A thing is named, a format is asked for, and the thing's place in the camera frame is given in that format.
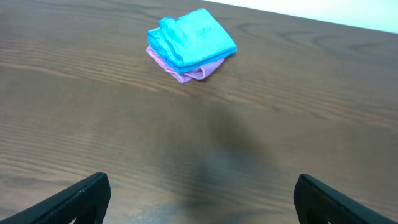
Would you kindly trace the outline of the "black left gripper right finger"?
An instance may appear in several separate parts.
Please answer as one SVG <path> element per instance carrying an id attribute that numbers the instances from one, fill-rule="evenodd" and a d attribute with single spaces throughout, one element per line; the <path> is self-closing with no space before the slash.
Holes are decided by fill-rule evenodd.
<path id="1" fill-rule="evenodd" d="M 301 224 L 397 224 L 308 174 L 294 188 Z"/>

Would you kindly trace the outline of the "blue cloth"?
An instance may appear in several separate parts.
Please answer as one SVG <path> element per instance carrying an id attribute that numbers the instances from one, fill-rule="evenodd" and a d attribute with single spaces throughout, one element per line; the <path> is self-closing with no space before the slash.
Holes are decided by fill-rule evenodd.
<path id="1" fill-rule="evenodd" d="M 205 8 L 160 19 L 159 26 L 147 32 L 147 41 L 179 74 L 237 52 L 235 41 Z"/>

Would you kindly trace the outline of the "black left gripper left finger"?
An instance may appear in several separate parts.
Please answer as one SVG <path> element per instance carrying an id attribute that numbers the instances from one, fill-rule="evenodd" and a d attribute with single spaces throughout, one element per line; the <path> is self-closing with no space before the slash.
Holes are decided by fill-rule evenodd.
<path id="1" fill-rule="evenodd" d="M 110 198 L 108 176 L 97 172 L 1 223 L 102 224 Z"/>

